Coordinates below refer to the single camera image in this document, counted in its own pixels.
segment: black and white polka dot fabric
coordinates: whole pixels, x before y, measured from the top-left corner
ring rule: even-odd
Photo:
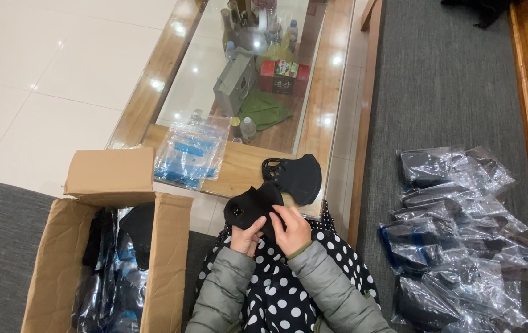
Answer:
[[[367,290],[379,304],[377,288],[367,267],[353,249],[335,231],[324,202],[322,220],[308,220],[311,224],[311,238],[319,241],[334,258],[344,274],[356,288]],[[219,234],[217,246],[207,255],[196,284],[196,295],[202,288],[205,277],[210,273],[212,263],[223,246],[231,243],[231,226]],[[286,257],[278,245],[262,236],[254,254],[256,269],[245,292],[245,302],[239,318],[243,320],[243,331],[248,333],[266,332],[313,332],[313,326],[320,314],[319,308],[310,298],[299,279],[290,270]]]

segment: gray puffer jacket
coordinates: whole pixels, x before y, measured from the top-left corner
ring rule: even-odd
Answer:
[[[370,294],[355,289],[317,241],[288,265],[323,312],[315,323],[315,332],[395,333]],[[186,332],[241,332],[239,312],[255,268],[252,258],[223,248],[204,281]]]

